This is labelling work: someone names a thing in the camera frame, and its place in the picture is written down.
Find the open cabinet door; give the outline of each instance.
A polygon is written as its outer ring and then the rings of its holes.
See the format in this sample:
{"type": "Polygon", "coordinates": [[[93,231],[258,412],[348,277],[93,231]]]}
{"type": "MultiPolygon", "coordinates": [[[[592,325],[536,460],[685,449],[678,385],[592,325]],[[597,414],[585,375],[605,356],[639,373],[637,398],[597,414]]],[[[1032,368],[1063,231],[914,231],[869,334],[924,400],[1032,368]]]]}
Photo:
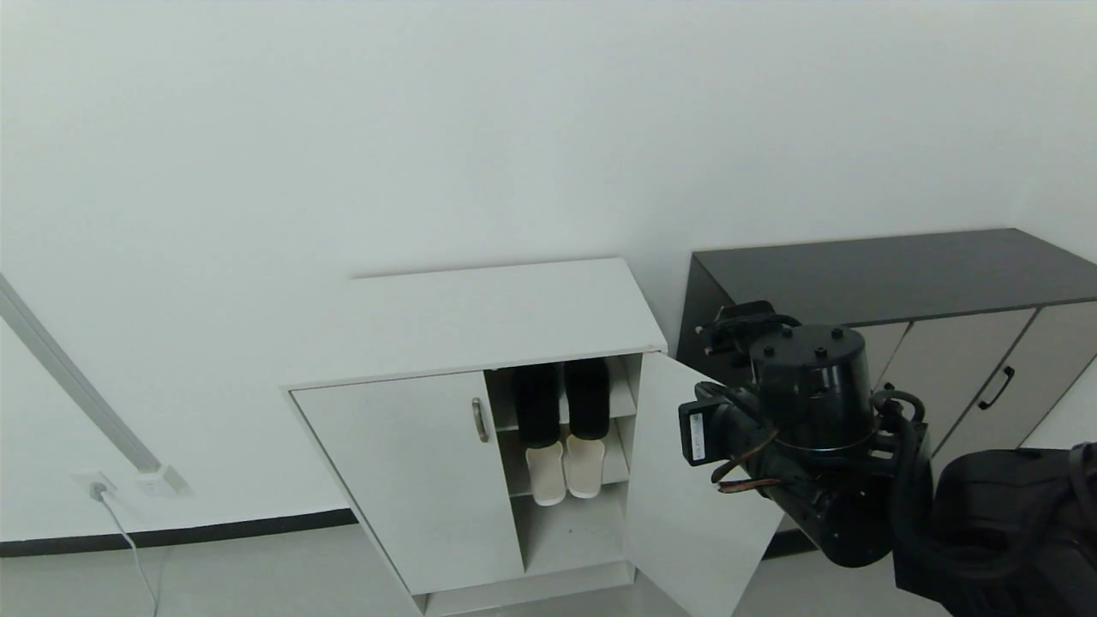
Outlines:
{"type": "MultiPolygon", "coordinates": [[[[709,475],[719,463],[682,458],[678,405],[695,400],[699,381],[711,380],[661,354],[643,357],[625,551],[691,617],[730,617],[781,509],[754,492],[716,492],[709,475]]],[[[736,470],[728,480],[743,478],[736,470]]]]}

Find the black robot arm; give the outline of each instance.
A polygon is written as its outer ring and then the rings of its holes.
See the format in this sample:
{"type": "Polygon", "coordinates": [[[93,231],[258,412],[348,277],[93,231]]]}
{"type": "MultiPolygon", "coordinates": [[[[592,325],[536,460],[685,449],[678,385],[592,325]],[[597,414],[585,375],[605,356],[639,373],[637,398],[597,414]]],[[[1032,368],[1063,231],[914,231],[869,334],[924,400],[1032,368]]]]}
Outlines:
{"type": "Polygon", "coordinates": [[[754,377],[699,383],[679,407],[686,460],[725,461],[719,491],[772,500],[838,565],[894,551],[896,585],[958,617],[1097,615],[1097,448],[968,455],[935,496],[926,410],[870,392],[855,330],[756,302],[698,332],[754,377]],[[728,480],[736,468],[746,476],[728,480]]]}

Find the cabinet door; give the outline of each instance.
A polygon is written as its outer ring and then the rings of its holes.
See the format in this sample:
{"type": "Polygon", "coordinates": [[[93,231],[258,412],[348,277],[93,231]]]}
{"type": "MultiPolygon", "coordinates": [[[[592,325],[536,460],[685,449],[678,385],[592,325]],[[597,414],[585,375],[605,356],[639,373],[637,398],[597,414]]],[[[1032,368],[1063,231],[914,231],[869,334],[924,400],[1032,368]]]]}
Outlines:
{"type": "Polygon", "coordinates": [[[412,594],[524,573],[484,374],[293,393],[412,594]],[[479,399],[486,441],[477,429],[479,399]]]}
{"type": "Polygon", "coordinates": [[[902,322],[853,328],[864,337],[864,355],[869,358],[869,388],[875,388],[883,377],[884,369],[891,363],[908,327],[911,327],[908,322],[902,322]]]}
{"type": "MultiPolygon", "coordinates": [[[[1041,308],[979,403],[941,445],[934,468],[945,469],[953,459],[977,450],[1020,446],[1095,354],[1097,303],[1041,308]]],[[[1086,437],[1079,435],[1078,441],[1086,437]]]]}
{"type": "Polygon", "coordinates": [[[756,493],[717,493],[709,482],[716,463],[694,468],[682,458],[678,405],[695,400],[699,381],[711,380],[661,354],[643,358],[625,553],[692,617],[728,617],[781,511],[756,493]]]}
{"type": "Polygon", "coordinates": [[[960,419],[1031,318],[1033,310],[915,322],[884,371],[926,404],[930,447],[960,419]]]}

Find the shoe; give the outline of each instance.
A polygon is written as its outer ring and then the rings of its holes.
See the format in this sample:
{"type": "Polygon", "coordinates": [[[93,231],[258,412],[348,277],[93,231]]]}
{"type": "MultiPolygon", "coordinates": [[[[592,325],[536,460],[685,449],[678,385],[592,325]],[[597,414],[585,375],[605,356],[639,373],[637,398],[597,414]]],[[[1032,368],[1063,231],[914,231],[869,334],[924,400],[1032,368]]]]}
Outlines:
{"type": "Polygon", "coordinates": [[[565,362],[564,389],[572,435],[588,440],[606,437],[610,430],[610,370],[606,360],[565,362]]]}
{"type": "Polygon", "coordinates": [[[559,379],[555,364],[514,369],[510,381],[518,417],[518,437],[527,448],[547,448],[559,441],[559,379]]]}
{"type": "Polygon", "coordinates": [[[567,490],[580,500],[598,496],[602,490],[602,465],[606,461],[606,444],[601,439],[579,439],[567,437],[567,455],[564,457],[564,475],[567,490]]]}
{"type": "Polygon", "coordinates": [[[525,450],[525,465],[530,469],[530,487],[533,490],[533,501],[539,506],[554,506],[563,502],[567,495],[564,469],[561,465],[563,457],[564,445],[559,441],[547,448],[525,450]]]}
{"type": "Polygon", "coordinates": [[[602,490],[606,444],[610,430],[610,371],[606,360],[593,358],[564,363],[564,390],[570,413],[570,431],[564,475],[567,490],[589,500],[602,490]]]}
{"type": "Polygon", "coordinates": [[[533,501],[554,506],[564,501],[564,446],[559,442],[559,379],[555,364],[514,370],[510,382],[518,438],[525,447],[533,501]]]}

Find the cabinet top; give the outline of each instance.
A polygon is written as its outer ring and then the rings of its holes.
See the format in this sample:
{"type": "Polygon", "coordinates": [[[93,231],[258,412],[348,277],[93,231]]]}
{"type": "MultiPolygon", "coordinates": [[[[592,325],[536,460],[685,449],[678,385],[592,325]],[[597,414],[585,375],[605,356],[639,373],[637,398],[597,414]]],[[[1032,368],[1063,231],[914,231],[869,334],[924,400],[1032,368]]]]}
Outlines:
{"type": "Polygon", "coordinates": [[[1097,265],[1019,229],[693,254],[735,302],[870,325],[1092,301],[1097,265]]]}
{"type": "Polygon", "coordinates": [[[620,258],[357,279],[316,302],[283,386],[667,349],[620,258]]]}

